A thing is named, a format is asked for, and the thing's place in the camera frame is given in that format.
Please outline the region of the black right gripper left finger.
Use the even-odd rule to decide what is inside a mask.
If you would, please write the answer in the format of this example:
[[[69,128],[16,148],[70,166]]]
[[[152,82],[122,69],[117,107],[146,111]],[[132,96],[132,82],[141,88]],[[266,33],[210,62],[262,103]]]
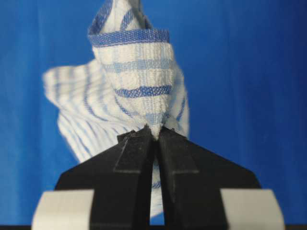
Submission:
[[[129,132],[106,151],[61,174],[42,194],[34,230],[147,230],[153,156],[151,131]]]

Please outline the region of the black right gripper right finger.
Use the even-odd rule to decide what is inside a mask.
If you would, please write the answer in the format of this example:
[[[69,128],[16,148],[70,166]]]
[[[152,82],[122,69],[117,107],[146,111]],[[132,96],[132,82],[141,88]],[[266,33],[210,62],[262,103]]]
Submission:
[[[163,128],[158,152],[168,230],[283,230],[272,190],[255,174]]]

